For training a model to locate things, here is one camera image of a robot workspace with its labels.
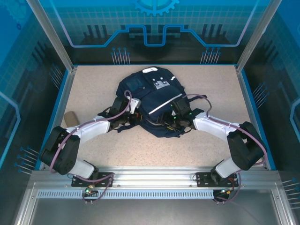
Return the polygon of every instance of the white robotic arm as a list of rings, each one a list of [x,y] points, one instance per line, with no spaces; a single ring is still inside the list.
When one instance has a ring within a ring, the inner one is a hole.
[[[132,98],[129,103],[129,99],[117,97],[109,112],[99,113],[89,122],[66,129],[55,127],[40,154],[40,160],[49,165],[50,169],[54,160],[53,169],[61,175],[69,173],[89,179],[97,168],[87,161],[78,159],[78,149],[83,143],[117,128],[120,124],[138,123],[141,115],[135,112],[135,109],[139,107],[140,100]]]
[[[64,144],[63,150],[55,159],[53,169],[62,175],[70,173],[89,179],[97,169],[94,165],[77,158],[79,146],[97,135],[105,134],[117,128],[120,124],[130,123],[135,125],[141,120],[141,115],[135,110],[138,108],[140,101],[134,98],[124,114],[115,117],[113,120],[109,119],[124,110],[125,105],[128,104],[128,100],[124,99],[116,98],[109,113],[100,113],[90,122],[67,129],[55,127],[40,155],[41,161],[50,165],[62,140],[72,133]],[[239,128],[243,128],[260,143],[263,143],[251,123],[237,124],[211,116],[208,118],[207,113],[203,110],[195,109],[192,111],[182,98],[172,102],[172,106],[173,114],[175,113],[176,116],[171,114],[162,115],[161,121],[164,124],[174,128],[185,126],[205,131],[228,142],[231,157],[221,161],[211,170],[211,178],[216,185],[233,173],[248,170],[264,155],[262,149],[252,139],[239,131]]]

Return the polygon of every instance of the small brown object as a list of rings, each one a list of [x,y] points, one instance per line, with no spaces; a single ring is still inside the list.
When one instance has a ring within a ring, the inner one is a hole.
[[[76,114],[73,111],[65,113],[64,120],[68,128],[75,127],[80,124]]]

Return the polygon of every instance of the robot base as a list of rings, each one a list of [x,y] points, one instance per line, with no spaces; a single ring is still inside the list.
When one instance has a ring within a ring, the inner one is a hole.
[[[102,177],[108,176],[112,174],[111,172],[99,172],[98,177],[95,179],[100,179]],[[95,183],[95,187],[97,188],[105,188],[108,184],[109,178],[99,182],[99,183]],[[78,177],[73,176],[72,178],[72,183],[71,186],[72,187],[76,187],[76,188],[86,188],[88,187],[90,184],[92,184],[91,182],[85,182],[81,179],[79,179]],[[111,188],[113,186],[113,180],[111,181],[111,184],[109,185],[109,187]]]
[[[222,187],[222,188],[230,188],[233,186],[229,178],[234,180],[234,187],[238,187],[238,179],[236,174],[231,174],[229,177],[225,178],[223,181],[216,185],[210,176],[210,172],[197,172],[193,178],[197,182],[198,188],[214,188],[214,187]]]

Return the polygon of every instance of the beige tabletop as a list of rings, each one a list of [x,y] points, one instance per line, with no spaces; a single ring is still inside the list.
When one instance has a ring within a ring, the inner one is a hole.
[[[94,118],[112,105],[119,82],[149,66],[78,66],[66,112],[79,122]],[[234,66],[162,65],[185,86],[186,93],[205,94],[212,102],[212,116],[237,123],[249,121]],[[208,109],[205,100],[191,108]],[[140,126],[111,131],[84,143],[78,157],[97,166],[214,166],[230,156],[226,142],[201,131],[181,138],[156,138]]]

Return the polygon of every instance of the glass wall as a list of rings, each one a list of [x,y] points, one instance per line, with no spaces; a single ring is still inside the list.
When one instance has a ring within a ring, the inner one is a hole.
[[[283,181],[300,180],[299,8],[300,1],[281,2],[244,68]]]
[[[270,0],[41,0],[74,64],[237,63]]]
[[[0,223],[6,225],[35,166],[65,68],[26,1],[0,6]]]

